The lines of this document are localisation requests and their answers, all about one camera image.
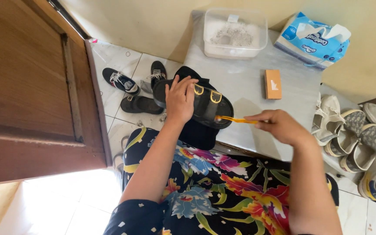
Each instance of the yellow toothbrush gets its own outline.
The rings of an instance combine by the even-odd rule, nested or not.
[[[214,121],[218,122],[218,121],[221,121],[222,119],[234,121],[234,122],[237,122],[237,123],[252,123],[252,124],[255,124],[255,123],[259,122],[259,121],[248,121],[244,118],[233,118],[233,117],[221,116],[221,115],[216,115],[215,118],[214,118]]]

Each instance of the plastic container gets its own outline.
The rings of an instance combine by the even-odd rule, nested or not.
[[[266,17],[254,10],[211,8],[204,20],[204,53],[222,59],[251,59],[268,42]]]

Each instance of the cuddlesoft tissue box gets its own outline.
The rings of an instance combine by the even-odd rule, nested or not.
[[[345,55],[350,36],[339,24],[332,27],[312,21],[300,12],[289,19],[274,46],[306,66],[325,70]]]

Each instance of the orange box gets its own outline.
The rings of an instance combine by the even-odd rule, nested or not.
[[[278,69],[265,70],[267,99],[282,99],[281,76]]]

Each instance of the hand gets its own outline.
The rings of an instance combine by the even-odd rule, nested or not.
[[[184,78],[181,82],[176,75],[172,87],[166,84],[164,90],[166,94],[166,122],[172,122],[185,125],[194,113],[194,83],[197,79],[191,79],[191,76]]]
[[[261,114],[244,118],[246,120],[261,121],[255,124],[255,128],[267,131],[280,142],[294,147],[307,144],[307,141],[315,141],[310,132],[284,110],[264,110]]]

